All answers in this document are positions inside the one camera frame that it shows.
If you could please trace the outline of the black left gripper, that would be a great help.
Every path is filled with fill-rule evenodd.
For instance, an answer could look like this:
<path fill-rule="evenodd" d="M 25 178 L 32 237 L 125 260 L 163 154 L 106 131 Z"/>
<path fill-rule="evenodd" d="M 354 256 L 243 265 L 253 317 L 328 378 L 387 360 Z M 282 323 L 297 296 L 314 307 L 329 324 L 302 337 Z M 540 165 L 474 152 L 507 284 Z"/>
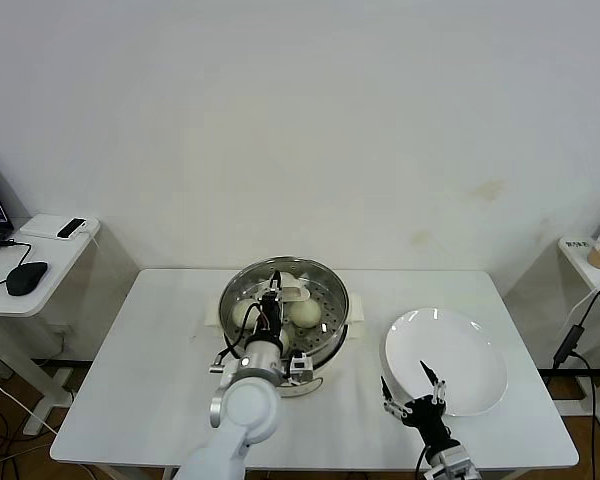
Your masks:
<path fill-rule="evenodd" d="M 275 270 L 271 276 L 271 288 L 267 287 L 258 293 L 260 315 L 257 321 L 257 333 L 267 333 L 280 339 L 282 330 L 281 272 Z"/>

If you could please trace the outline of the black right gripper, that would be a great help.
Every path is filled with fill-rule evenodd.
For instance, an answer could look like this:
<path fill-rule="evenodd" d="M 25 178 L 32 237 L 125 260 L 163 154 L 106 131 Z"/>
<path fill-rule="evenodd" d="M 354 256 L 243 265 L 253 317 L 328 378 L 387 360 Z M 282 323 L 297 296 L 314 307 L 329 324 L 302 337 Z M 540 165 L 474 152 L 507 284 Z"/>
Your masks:
<path fill-rule="evenodd" d="M 424 361 L 419 363 L 433 387 L 432 395 L 400 405 L 394 401 L 385 379 L 381 378 L 383 408 L 392 416 L 405 416 L 402 423 L 415 428 L 427 447 L 452 448 L 454 439 L 442 420 L 446 411 L 446 381 L 440 379 Z"/>

